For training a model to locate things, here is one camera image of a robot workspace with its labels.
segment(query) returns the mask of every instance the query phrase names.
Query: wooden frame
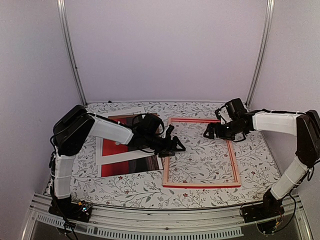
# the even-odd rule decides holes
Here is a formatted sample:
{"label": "wooden frame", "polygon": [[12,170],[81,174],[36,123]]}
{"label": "wooden frame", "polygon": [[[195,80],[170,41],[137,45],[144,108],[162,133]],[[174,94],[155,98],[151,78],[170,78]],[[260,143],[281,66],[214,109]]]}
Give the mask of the wooden frame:
{"label": "wooden frame", "polygon": [[[206,119],[206,118],[184,118],[184,117],[169,117],[168,125],[172,123],[219,123],[217,119]],[[236,156],[232,141],[226,140],[228,147],[228,153],[230,156],[231,167],[234,177],[234,182],[227,183],[178,183],[169,182],[169,163],[170,157],[164,159],[164,170],[163,170],[163,187],[164,188],[181,188],[181,189],[219,189],[219,188],[239,188],[241,187],[240,174],[237,166]]]}

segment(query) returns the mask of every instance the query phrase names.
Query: floral pattern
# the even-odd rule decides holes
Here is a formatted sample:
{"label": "floral pattern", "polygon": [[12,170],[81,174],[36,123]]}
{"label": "floral pattern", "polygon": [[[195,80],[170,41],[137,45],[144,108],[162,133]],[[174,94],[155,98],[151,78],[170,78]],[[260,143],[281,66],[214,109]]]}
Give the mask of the floral pattern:
{"label": "floral pattern", "polygon": [[[167,124],[168,117],[215,118],[215,110],[222,104],[211,102],[92,103],[87,106],[87,110],[102,114],[141,106],[147,113],[158,113]],[[171,158],[169,177],[178,182],[232,181],[232,172],[228,164],[230,160],[229,156],[226,156],[228,155],[227,146],[220,139],[209,140],[199,137],[204,127],[201,124],[190,125],[189,123],[181,124],[174,130],[174,134],[179,136],[189,150]],[[95,204],[151,209],[212,208],[261,200],[264,192],[280,177],[266,143],[259,132],[251,132],[245,141],[233,143],[233,148],[240,172],[241,187],[164,188],[162,187],[162,170],[97,177],[96,138],[89,136],[73,164],[71,195],[74,200],[86,200]],[[46,189],[46,194],[49,194],[49,188]]]}

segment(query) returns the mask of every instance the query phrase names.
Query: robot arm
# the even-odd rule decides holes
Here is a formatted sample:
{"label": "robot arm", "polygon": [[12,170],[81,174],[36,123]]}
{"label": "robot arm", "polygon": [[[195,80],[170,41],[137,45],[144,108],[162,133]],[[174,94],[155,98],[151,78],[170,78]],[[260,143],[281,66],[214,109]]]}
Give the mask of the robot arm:
{"label": "robot arm", "polygon": [[[250,131],[272,131],[297,137],[297,151],[291,165],[281,178],[263,196],[263,203],[242,208],[246,222],[257,221],[283,213],[282,199],[306,177],[320,158],[320,118],[315,110],[302,112],[255,110],[248,112],[237,98],[227,102],[227,116],[219,108],[215,114],[221,123],[210,123],[204,133],[206,138],[240,142]],[[242,133],[243,138],[236,140]]]}
{"label": "robot arm", "polygon": [[[108,139],[138,150],[149,147],[153,150],[152,153],[160,157],[173,156],[175,152],[186,150],[177,136],[171,138],[174,129],[172,125],[165,131],[163,121],[156,115],[145,114],[144,118],[140,117],[137,123],[127,126],[89,113],[83,106],[77,105],[54,125],[53,136],[50,139],[54,146],[49,165],[53,179],[51,191],[53,203],[50,213],[58,216],[63,213],[68,219],[84,222],[89,220],[88,208],[84,214],[78,214],[81,213],[79,206],[73,206],[70,196],[73,163],[87,136]],[[165,131],[164,137],[157,133],[160,125]]]}

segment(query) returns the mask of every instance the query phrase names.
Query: leaf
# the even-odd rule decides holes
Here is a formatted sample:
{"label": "leaf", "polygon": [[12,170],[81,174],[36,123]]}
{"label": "leaf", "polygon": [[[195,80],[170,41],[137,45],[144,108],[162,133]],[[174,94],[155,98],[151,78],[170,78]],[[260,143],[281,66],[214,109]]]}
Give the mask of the leaf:
{"label": "leaf", "polygon": [[149,202],[150,200],[151,200],[151,197],[148,196],[148,197],[146,198],[146,200],[145,200],[145,203]]}

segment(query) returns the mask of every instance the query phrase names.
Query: table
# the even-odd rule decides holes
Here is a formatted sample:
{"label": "table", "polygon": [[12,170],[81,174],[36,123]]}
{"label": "table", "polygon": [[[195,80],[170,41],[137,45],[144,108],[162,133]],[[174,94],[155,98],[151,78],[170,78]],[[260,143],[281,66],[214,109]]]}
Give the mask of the table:
{"label": "table", "polygon": [[[115,102],[91,103],[87,110],[102,114],[144,107],[147,113],[158,113],[166,124],[168,117],[216,118],[215,110],[222,105],[214,102]],[[245,141],[233,143],[233,148],[241,187],[163,188],[162,170],[97,177],[96,138],[89,136],[74,161],[70,183],[72,199],[98,205],[148,209],[202,209],[262,200],[266,190],[280,177],[263,136],[260,132],[252,132]],[[49,187],[44,194],[49,194]]]}

